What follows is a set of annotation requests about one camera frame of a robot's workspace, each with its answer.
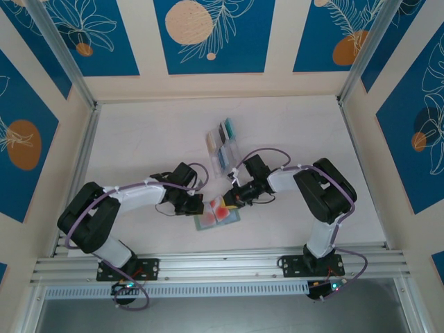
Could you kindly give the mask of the red and white card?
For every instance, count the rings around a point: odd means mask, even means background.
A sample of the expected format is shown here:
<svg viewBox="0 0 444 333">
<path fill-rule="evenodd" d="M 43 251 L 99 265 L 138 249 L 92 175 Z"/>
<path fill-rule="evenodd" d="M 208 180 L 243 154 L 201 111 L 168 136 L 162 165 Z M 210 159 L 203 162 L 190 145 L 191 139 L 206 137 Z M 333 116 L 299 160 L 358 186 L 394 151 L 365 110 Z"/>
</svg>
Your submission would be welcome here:
<svg viewBox="0 0 444 333">
<path fill-rule="evenodd" d="M 221 196 L 214 200 L 213 210 L 218 222 L 223 221 L 230 215 L 230 209 L 226 207 L 224 199 Z"/>
<path fill-rule="evenodd" d="M 205 202 L 203 214 L 200 218 L 200 223 L 206 226 L 206 225 L 214 225 L 216 224 L 216 222 L 217 222 L 216 215 L 214 213 L 214 210 L 210 202 Z"/>
</svg>

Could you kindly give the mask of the blue floral wall panel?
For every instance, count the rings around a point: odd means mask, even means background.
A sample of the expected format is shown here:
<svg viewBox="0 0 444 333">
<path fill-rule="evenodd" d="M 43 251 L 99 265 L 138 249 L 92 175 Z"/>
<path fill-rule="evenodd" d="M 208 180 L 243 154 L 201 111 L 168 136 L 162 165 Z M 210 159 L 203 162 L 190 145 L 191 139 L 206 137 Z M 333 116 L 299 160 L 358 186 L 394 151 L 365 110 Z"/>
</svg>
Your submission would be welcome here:
<svg viewBox="0 0 444 333">
<path fill-rule="evenodd" d="M 25 221 L 58 124 L 0 50 L 0 213 Z"/>
<path fill-rule="evenodd" d="M 82 75 L 139 75 L 117 0 L 41 2 Z"/>
<path fill-rule="evenodd" d="M 264 72 L 275 0 L 153 0 L 169 75 Z"/>
<path fill-rule="evenodd" d="M 444 25 L 377 112 L 414 213 L 444 199 Z"/>
<path fill-rule="evenodd" d="M 293 72 L 347 71 L 384 0 L 312 0 Z"/>
</svg>

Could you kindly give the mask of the green card holder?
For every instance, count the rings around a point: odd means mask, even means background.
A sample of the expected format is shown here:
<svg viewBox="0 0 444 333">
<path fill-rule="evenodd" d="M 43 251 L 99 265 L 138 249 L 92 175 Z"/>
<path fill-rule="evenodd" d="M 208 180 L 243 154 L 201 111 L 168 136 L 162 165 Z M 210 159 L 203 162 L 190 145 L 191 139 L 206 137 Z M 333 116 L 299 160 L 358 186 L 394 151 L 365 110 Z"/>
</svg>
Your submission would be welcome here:
<svg viewBox="0 0 444 333">
<path fill-rule="evenodd" d="M 212 206 L 212 208 L 214 207 L 214 200 L 209 201 L 211 206 Z M 240 215 L 239 215 L 239 211 L 237 209 L 230 210 L 230 215 L 229 215 L 228 218 L 224 219 L 221 222 L 216 222 L 216 224 L 214 224 L 214 225 L 206 225 L 206 226 L 202 225 L 200 223 L 201 216 L 202 215 L 196 215 L 194 217 L 194 222 L 195 222 L 197 231 L 208 230 L 208 229 L 211 229 L 211 228 L 215 228 L 215 227 L 219 227 L 219 226 L 223 226 L 223 225 L 227 225 L 227 224 L 231 224 L 231 223 L 235 223 L 235 222 L 240 221 Z"/>
</svg>

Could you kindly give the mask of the clear acrylic card rack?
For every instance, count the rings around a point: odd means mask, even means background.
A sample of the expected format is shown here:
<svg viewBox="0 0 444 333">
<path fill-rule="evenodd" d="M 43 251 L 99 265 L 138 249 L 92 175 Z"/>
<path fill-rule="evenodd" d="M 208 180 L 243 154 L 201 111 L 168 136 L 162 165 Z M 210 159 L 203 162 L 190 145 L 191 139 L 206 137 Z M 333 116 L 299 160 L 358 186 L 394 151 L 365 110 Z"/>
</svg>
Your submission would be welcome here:
<svg viewBox="0 0 444 333">
<path fill-rule="evenodd" d="M 226 118 L 207 132 L 205 143 L 217 178 L 227 176 L 233 168 L 238 167 L 241 157 L 231 118 Z"/>
</svg>

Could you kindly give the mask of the aluminium side rail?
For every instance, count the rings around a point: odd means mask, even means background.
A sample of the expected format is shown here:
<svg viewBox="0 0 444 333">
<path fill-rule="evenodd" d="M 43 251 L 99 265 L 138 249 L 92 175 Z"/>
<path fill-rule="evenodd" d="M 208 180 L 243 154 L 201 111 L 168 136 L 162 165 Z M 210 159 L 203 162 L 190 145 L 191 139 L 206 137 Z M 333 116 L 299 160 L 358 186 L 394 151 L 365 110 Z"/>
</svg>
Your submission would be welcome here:
<svg viewBox="0 0 444 333">
<path fill-rule="evenodd" d="M 89 116 L 87 122 L 87 127 L 83 135 L 83 140 L 80 145 L 80 150 L 76 159 L 76 164 L 74 167 L 74 174 L 71 179 L 69 186 L 69 191 L 67 192 L 67 199 L 62 206 L 61 212 L 70 204 L 74 196 L 78 193 L 80 188 L 83 186 L 85 176 L 87 173 L 87 168 L 89 164 L 90 155 L 92 152 L 92 147 L 94 144 L 94 138 L 96 135 L 96 129 L 99 123 L 99 117 L 101 114 L 102 105 L 100 103 L 96 104 L 96 107 Z"/>
<path fill-rule="evenodd" d="M 339 167 L 341 173 L 355 188 L 357 201 L 355 212 L 341 224 L 340 244 L 387 244 L 384 226 L 380 221 L 379 210 L 375 207 L 374 196 L 368 186 L 368 177 L 364 172 L 361 149 L 349 116 L 343 106 L 339 107 L 344 126 L 348 132 L 351 156 Z"/>
</svg>

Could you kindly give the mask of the small circuit board green LED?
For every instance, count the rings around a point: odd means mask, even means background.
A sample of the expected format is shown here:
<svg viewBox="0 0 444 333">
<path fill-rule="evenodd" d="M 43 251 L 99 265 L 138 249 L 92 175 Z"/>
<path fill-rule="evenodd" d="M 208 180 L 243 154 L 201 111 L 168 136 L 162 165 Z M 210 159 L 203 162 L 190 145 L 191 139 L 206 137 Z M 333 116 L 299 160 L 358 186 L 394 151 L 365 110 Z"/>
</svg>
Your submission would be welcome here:
<svg viewBox="0 0 444 333">
<path fill-rule="evenodd" d="M 312 300 L 324 300 L 337 292 L 347 282 L 346 279 L 308 282 L 309 294 L 307 296 Z"/>
<path fill-rule="evenodd" d="M 117 282 L 111 286 L 111 296 L 138 296 L 139 288 L 133 282 Z"/>
</svg>

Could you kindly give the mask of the aluminium corner post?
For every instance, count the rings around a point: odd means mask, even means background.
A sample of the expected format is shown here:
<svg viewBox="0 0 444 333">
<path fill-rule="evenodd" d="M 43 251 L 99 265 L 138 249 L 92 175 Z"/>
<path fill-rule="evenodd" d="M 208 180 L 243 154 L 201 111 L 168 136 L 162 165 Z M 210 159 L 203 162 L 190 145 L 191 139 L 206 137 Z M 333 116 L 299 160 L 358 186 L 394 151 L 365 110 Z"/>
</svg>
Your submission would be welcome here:
<svg viewBox="0 0 444 333">
<path fill-rule="evenodd" d="M 337 100 L 342 106 L 358 83 L 368 93 L 426 0 L 383 0 Z"/>
<path fill-rule="evenodd" d="M 40 0 L 23 0 L 23 2 L 28 13 L 35 22 L 35 25 L 38 27 L 53 55 L 57 58 L 57 61 L 70 79 L 72 85 L 76 88 L 88 109 L 92 112 L 95 111 L 96 100 L 89 90 L 78 65 L 44 5 Z"/>
</svg>

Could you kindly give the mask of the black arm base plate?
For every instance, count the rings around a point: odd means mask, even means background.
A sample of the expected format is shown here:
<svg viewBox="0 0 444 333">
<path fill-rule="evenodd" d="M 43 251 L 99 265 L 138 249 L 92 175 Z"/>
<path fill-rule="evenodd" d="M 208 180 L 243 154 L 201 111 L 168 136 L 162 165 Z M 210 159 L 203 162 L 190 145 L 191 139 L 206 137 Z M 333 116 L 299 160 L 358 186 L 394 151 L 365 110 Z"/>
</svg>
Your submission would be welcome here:
<svg viewBox="0 0 444 333">
<path fill-rule="evenodd" d="M 119 268 L 136 281 L 156 281 L 159 273 L 160 260 L 157 258 L 130 259 Z M 96 280 L 99 282 L 117 282 L 125 277 L 103 262 L 99 262 Z"/>
<path fill-rule="evenodd" d="M 277 260 L 285 278 L 314 278 L 328 275 L 344 276 L 342 257 L 338 254 L 320 259 L 309 255 L 285 255 Z"/>
</svg>

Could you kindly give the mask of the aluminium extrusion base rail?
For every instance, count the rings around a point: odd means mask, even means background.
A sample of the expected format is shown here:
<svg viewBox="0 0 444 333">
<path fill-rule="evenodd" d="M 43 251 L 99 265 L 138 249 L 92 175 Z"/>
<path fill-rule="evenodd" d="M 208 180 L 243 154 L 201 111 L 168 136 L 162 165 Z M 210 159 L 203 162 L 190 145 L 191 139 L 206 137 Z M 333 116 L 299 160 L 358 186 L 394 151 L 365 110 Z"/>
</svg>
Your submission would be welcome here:
<svg viewBox="0 0 444 333">
<path fill-rule="evenodd" d="M 283 280 L 278 260 L 284 255 L 300 255 L 301 247 L 226 250 L 200 253 L 156 254 L 160 263 L 143 277 L 155 276 L 158 283 L 259 282 Z M 342 253 L 345 276 L 359 272 L 363 278 L 408 277 L 411 270 L 401 250 L 389 250 L 384 244 L 345 246 Z M 90 256 L 39 258 L 31 274 L 32 285 L 68 285 L 95 283 L 99 263 Z"/>
</svg>

